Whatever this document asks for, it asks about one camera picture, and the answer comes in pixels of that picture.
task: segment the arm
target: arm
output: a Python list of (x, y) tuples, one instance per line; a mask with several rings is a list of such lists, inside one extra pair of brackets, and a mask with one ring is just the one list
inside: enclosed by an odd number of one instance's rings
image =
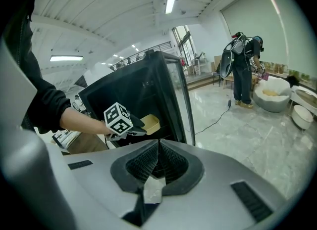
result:
[(260, 49), (261, 49), (261, 45), (257, 40), (253, 40), (253, 61), (255, 63), (255, 65), (257, 66), (258, 70), (261, 70), (261, 65), (260, 65)]
[[(14, 58), (37, 89), (37, 94), (27, 111), (31, 121), (29, 126), (38, 127), (41, 134), (48, 131), (55, 132), (63, 128), (85, 133), (109, 134), (110, 130), (104, 123), (70, 108), (70, 101), (64, 92), (57, 90), (54, 85), (42, 78), (37, 59), (31, 51), (32, 31), (26, 16), (26, 12), (23, 12), (18, 17), (20, 20), (16, 19), (12, 23), (10, 31), (8, 30), (6, 35), (6, 42), (13, 55), (20, 53), (19, 60), (16, 55)], [(16, 39), (20, 37), (21, 25), (23, 34), (19, 46), (16, 44)]]
[(59, 125), (64, 129), (89, 134), (106, 135), (111, 133), (105, 123), (90, 118), (72, 108), (65, 109), (60, 118)]
[(254, 63), (256, 64), (257, 68), (260, 70), (261, 69), (261, 65), (260, 65), (259, 56), (254, 55), (253, 56), (253, 60), (254, 60)]

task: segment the person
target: person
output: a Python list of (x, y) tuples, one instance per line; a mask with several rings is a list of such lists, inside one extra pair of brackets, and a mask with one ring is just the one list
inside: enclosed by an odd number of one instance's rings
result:
[(32, 53), (30, 21), (35, 0), (23, 0), (7, 24), (3, 36), (6, 45), (26, 77), (37, 89), (22, 127), (41, 134), (71, 130), (89, 134), (110, 134), (105, 123), (90, 118), (71, 107), (63, 91), (42, 78), (38, 61)]
[(76, 104), (75, 102), (73, 102), (73, 103), (71, 104), (71, 106), (72, 106), (75, 110), (79, 111), (79, 107), (77, 106), (77, 104)]
[(244, 108), (253, 108), (250, 98), (252, 85), (250, 57), (253, 56), (253, 61), (259, 73), (264, 73), (264, 69), (261, 67), (259, 60), (262, 46), (263, 40), (261, 37), (247, 38), (244, 51), (241, 52), (240, 55), (234, 54), (234, 62), (232, 65), (234, 79), (233, 96), (235, 104)]
[(79, 98), (79, 95), (75, 95), (75, 104), (78, 107), (78, 111), (81, 113), (86, 113), (86, 108), (81, 99)]

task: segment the black sleeve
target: black sleeve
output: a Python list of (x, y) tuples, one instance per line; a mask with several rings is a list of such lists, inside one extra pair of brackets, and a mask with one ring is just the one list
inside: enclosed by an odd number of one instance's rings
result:
[(65, 109), (71, 106), (70, 100), (63, 91), (57, 90), (54, 85), (42, 78), (38, 61), (31, 51), (31, 37), (32, 31), (27, 21), (20, 47), (21, 69), (38, 90), (28, 109), (28, 116), (32, 124), (39, 128), (40, 133), (63, 130), (59, 121)]
[(32, 53), (33, 33), (28, 17), (31, 18), (33, 8), (34, 0), (23, 0), (8, 23), (4, 37), (12, 57), (37, 89), (27, 115), (40, 133), (46, 133), (63, 130), (59, 121), (64, 110), (70, 107), (70, 100), (63, 91), (56, 90), (54, 85), (42, 78), (38, 61)]
[(261, 50), (260, 43), (253, 39), (253, 55), (257, 55), (260, 58), (260, 50)]

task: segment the round white bowl chair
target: round white bowl chair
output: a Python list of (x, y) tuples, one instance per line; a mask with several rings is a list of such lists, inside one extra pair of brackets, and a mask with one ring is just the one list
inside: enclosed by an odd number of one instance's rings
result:
[[(263, 90), (275, 92), (277, 96), (264, 94)], [(281, 112), (287, 107), (292, 91), (289, 83), (281, 78), (259, 81), (253, 93), (254, 102), (270, 112)]]

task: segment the wooden table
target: wooden table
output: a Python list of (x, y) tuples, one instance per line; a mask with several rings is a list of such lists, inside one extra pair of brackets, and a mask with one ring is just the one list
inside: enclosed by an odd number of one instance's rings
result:
[(109, 149), (96, 134), (81, 133), (67, 148), (70, 154), (89, 153)]

